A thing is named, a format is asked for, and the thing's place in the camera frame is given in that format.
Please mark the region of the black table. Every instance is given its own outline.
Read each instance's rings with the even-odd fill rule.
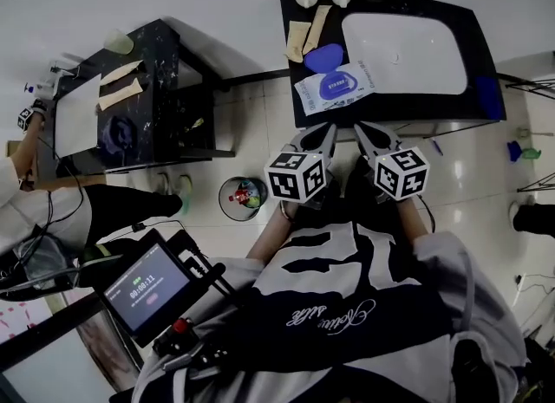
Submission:
[[[229,89],[226,83],[187,49],[180,42],[180,36],[160,19],[135,30],[129,37],[134,41],[129,55],[102,49],[90,56],[80,66],[77,78],[61,78],[57,99],[98,74],[107,75],[122,65],[143,60],[136,71],[101,88],[100,95],[116,92],[134,78],[139,80],[143,92],[98,114],[97,136],[101,136],[110,118],[125,117],[136,127],[136,146],[125,156],[110,155],[97,146],[63,158],[63,164],[57,161],[50,148],[39,146],[37,176],[41,181],[68,176],[65,166],[75,175],[91,175],[235,156],[234,152],[215,149],[212,91]],[[202,84],[177,89],[180,60],[202,74]],[[55,101],[49,104],[47,116],[42,138],[56,148]],[[192,128],[199,118],[204,123]]]
[[[311,23],[320,4],[332,5],[323,26],[318,47],[337,43],[343,47],[343,64],[349,63],[349,53],[343,36],[342,21],[351,13],[391,13],[425,16],[445,23],[453,32],[467,71],[467,89],[459,95],[451,94],[370,94],[347,107],[306,115],[294,85],[314,74],[302,63],[289,61],[291,92],[297,127],[310,127],[322,122],[333,122],[339,127],[352,127],[360,120],[382,123],[429,123],[430,132],[415,136],[443,133],[442,122],[458,121],[463,128],[505,120],[505,106],[501,96],[493,59],[478,20],[471,10],[432,0],[352,0],[346,9],[331,0],[318,0],[309,9],[295,0],[281,0],[285,38],[289,21]]]

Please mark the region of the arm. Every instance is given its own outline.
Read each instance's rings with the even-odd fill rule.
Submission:
[[[284,203],[284,205],[287,216],[294,218],[297,215],[298,204]],[[284,217],[278,205],[270,221],[246,257],[255,258],[264,264],[268,264],[283,243],[285,243],[290,231],[291,222]]]
[[[23,138],[23,141],[17,147],[16,152],[11,155],[18,178],[24,177],[33,164],[38,144],[38,135],[41,132],[43,122],[44,118],[42,115],[33,114],[25,138]]]
[[[420,218],[420,214],[416,210],[415,202],[409,198],[401,203],[397,203],[397,210],[401,217],[402,228],[408,241],[414,246],[418,237],[428,234],[426,226]]]
[[[518,386],[513,369],[526,364],[526,347],[505,299],[451,232],[420,237],[414,248],[451,315],[459,333],[455,337],[485,340],[482,353],[484,359],[491,355],[494,360],[502,392],[499,401],[513,401]]]

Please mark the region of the white sink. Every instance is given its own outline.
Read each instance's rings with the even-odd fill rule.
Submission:
[[[435,19],[353,13],[343,20],[349,60],[364,60],[381,94],[461,94],[467,72],[451,30]]]

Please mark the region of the shoe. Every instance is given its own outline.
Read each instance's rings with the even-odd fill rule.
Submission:
[[[170,194],[170,179],[167,177],[167,173],[156,173],[154,176],[154,192],[160,195]]]
[[[514,217],[516,217],[519,209],[520,209],[520,204],[517,201],[513,201],[509,206],[509,223],[511,223],[511,227],[513,228],[514,231],[516,231],[516,229],[514,228],[513,220],[514,220]]]
[[[178,183],[177,189],[173,191],[175,195],[179,195],[183,205],[181,206],[180,213],[186,215],[189,212],[189,206],[191,204],[191,194],[193,193],[193,182],[188,175],[181,175]]]
[[[528,195],[526,197],[526,201],[524,202],[525,205],[535,205],[536,204],[536,198],[533,195]]]

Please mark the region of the display screen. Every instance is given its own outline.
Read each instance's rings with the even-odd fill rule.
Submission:
[[[189,279],[156,244],[104,295],[129,328],[136,330],[187,283]]]

